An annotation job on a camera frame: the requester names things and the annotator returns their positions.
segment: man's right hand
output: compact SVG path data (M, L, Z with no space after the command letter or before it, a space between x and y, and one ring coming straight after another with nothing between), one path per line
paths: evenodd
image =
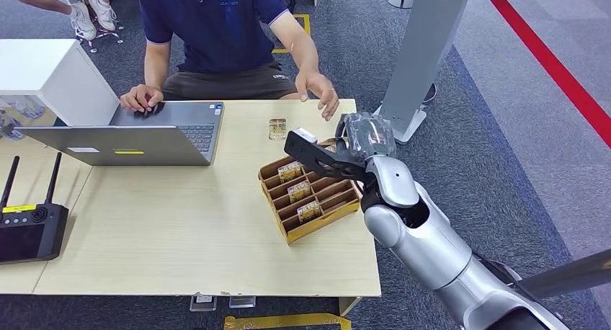
M121 107L133 112L151 111L157 103L164 100L160 89L140 84L134 86L127 94L120 98Z

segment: man's arm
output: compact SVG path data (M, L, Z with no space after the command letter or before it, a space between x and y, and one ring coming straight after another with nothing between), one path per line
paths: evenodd
M146 42L144 55L144 84L162 90L168 76L170 43L155 44Z
M127 110L144 112L151 111L157 103L164 100L164 87L168 76L170 58L170 42L155 44L146 42L144 55L144 84L134 86L119 99L122 107Z
M289 50L299 71L318 72L318 51L314 41L289 11L276 18L269 28Z
M331 81L318 70L318 51L314 41L288 10L274 19L269 28L289 50L299 68L295 86L301 100L307 100L308 90L312 91L321 99L318 108L325 108L322 116L330 120L339 107L339 100Z

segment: screen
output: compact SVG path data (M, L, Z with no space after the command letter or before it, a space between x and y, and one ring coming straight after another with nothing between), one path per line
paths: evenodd
M44 230L44 224L0 228L0 262L36 258Z

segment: white sneaker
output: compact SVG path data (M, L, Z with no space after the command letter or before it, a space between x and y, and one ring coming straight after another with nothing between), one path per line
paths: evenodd
M117 15L112 7L102 0L89 0L89 4L97 15L97 22L108 31L115 31Z
M72 13L70 13L70 21L72 28L77 36L86 40L93 40L97 34L94 23L89 17L89 10L82 2L72 4Z

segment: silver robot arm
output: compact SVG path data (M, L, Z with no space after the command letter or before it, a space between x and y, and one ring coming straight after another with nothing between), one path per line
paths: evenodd
M350 115L338 125L336 153L302 128L288 133L285 152L323 177L363 182L361 208L371 234L437 294L462 329L567 329L508 270L474 254L408 167L385 156L394 151L389 125Z
M377 182L377 187L366 185L369 192L363 197L367 228L439 296L464 329L567 329L473 255L403 162L373 156L367 160L366 172ZM368 199L371 194L379 199Z

